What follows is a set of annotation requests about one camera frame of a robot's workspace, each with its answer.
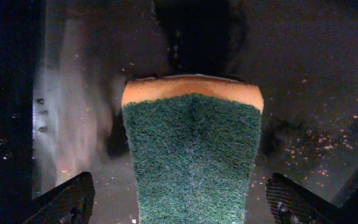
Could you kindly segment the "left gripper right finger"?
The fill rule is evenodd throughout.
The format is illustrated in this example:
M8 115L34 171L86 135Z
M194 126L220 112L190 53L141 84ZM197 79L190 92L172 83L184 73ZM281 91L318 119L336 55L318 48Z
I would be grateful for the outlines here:
M266 183L270 212L279 224L335 224L344 221L339 208L279 173Z

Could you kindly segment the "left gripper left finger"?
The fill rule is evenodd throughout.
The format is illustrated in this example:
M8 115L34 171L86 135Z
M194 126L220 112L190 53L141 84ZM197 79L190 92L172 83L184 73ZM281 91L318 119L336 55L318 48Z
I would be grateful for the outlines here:
M88 224L95 189L90 172L82 172L32 201L22 224Z

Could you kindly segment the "green yellow sponge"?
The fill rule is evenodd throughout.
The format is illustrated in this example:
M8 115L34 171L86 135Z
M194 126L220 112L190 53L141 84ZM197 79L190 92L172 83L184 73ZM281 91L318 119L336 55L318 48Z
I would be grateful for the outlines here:
M204 75L126 83L140 223L242 223L259 150L259 87Z

